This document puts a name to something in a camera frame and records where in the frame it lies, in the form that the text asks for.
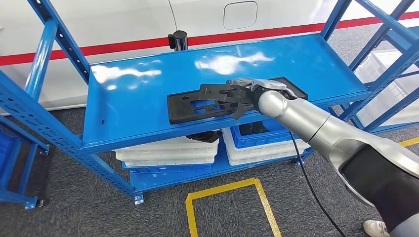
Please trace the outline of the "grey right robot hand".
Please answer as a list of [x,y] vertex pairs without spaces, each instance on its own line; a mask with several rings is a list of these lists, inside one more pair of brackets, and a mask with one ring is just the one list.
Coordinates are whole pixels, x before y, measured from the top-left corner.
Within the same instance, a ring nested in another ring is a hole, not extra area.
[[237,103],[238,107],[232,118],[239,119],[250,107],[256,107],[256,110],[259,110],[258,100],[267,91],[279,92],[286,99],[298,98],[287,88],[286,84],[277,81],[256,80],[246,86],[237,84],[201,84],[200,99]]

